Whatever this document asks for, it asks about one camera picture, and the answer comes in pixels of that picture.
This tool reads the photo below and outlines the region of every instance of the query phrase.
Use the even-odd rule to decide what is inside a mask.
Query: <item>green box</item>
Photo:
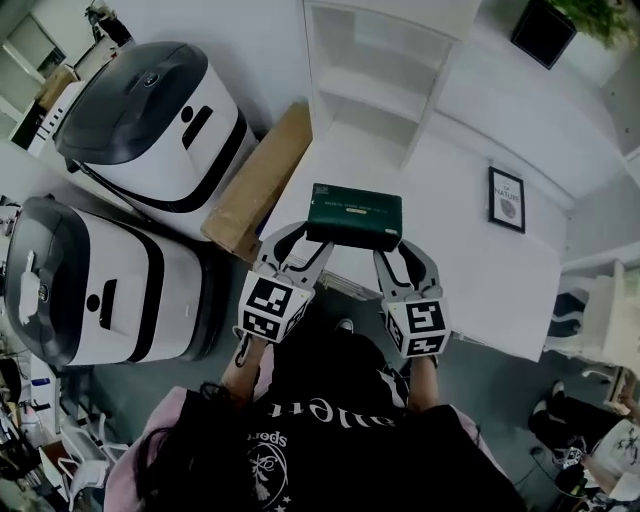
[[[307,240],[393,251],[402,240],[402,198],[314,183]]]

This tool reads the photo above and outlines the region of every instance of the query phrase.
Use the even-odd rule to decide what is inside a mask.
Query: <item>picture frame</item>
[[[495,167],[489,167],[489,222],[526,232],[524,182]]]

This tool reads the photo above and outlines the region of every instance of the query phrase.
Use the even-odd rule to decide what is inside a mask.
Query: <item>cardboard box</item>
[[[70,67],[65,66],[64,64],[58,66],[42,85],[40,92],[36,96],[36,101],[42,108],[49,112],[49,110],[51,110],[56,104],[56,101],[58,101],[62,91],[66,89],[67,85],[77,81],[78,79]]]
[[[280,198],[311,139],[309,106],[294,103],[233,178],[202,225],[202,233],[253,263],[260,250],[257,230]]]

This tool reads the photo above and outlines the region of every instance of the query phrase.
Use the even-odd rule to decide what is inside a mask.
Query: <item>black plant pot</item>
[[[576,35],[573,22],[545,0],[529,0],[511,42],[551,69]]]

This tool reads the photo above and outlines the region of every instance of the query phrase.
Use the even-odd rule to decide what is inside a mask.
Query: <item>sneaker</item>
[[[344,329],[345,331],[349,331],[351,334],[353,334],[353,320],[351,320],[350,318],[343,318],[338,322],[338,325],[336,325],[336,329]]]
[[[546,400],[540,400],[536,404],[536,406],[533,408],[533,412],[531,413],[531,416],[535,416],[539,412],[546,412],[546,410],[547,410],[547,401]]]
[[[562,395],[564,395],[564,382],[562,381],[556,381],[556,383],[553,385],[553,388],[551,388],[551,398],[556,398],[556,395],[562,393]]]

